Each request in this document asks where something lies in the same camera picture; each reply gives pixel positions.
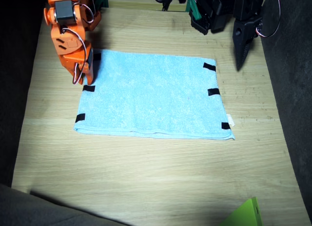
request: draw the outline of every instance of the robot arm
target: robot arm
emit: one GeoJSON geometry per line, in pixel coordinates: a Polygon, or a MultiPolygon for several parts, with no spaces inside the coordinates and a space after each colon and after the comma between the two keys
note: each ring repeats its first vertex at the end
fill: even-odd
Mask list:
{"type": "Polygon", "coordinates": [[[93,48],[86,40],[86,31],[93,31],[101,21],[94,0],[48,0],[44,9],[47,25],[52,25],[51,37],[62,65],[73,76],[73,84],[93,82],[93,48]]]}

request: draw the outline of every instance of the blue towel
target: blue towel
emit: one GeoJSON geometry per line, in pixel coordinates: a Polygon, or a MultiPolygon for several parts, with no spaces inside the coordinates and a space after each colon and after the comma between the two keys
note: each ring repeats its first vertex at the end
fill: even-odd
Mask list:
{"type": "Polygon", "coordinates": [[[219,93],[214,60],[100,52],[94,60],[96,80],[91,86],[85,85],[81,95],[76,131],[234,139],[219,93]]]}

